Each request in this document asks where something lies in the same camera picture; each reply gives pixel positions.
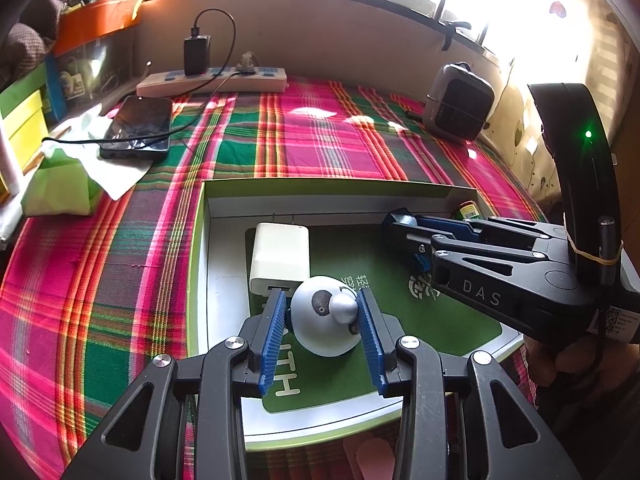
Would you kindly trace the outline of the person right hand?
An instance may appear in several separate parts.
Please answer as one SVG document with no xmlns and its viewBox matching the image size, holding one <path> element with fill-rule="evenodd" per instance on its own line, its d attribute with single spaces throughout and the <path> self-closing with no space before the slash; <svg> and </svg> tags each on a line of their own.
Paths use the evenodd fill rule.
<svg viewBox="0 0 640 480">
<path fill-rule="evenodd" d="M 525 337 L 530 379 L 537 386 L 537 405 L 546 416 L 582 402 L 595 401 L 620 388 L 636 367 L 634 344 L 582 337 L 555 351 Z"/>
</svg>

